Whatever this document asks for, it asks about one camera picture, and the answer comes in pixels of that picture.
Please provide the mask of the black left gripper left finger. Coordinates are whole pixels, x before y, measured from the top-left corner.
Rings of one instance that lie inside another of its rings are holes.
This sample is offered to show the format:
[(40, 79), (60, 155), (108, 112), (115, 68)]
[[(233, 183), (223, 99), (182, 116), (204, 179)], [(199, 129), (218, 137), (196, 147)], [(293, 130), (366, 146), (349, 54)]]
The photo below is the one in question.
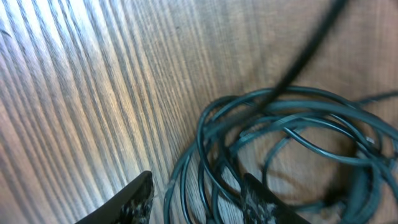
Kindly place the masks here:
[(153, 198), (152, 172), (146, 170), (76, 224), (148, 224)]

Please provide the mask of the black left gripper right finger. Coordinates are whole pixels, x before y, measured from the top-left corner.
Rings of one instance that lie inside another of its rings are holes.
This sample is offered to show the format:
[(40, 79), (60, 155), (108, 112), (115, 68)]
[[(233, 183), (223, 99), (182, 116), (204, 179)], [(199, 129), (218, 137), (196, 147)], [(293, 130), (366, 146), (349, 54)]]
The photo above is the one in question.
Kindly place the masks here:
[(244, 224), (309, 224), (249, 173), (243, 176), (241, 204)]

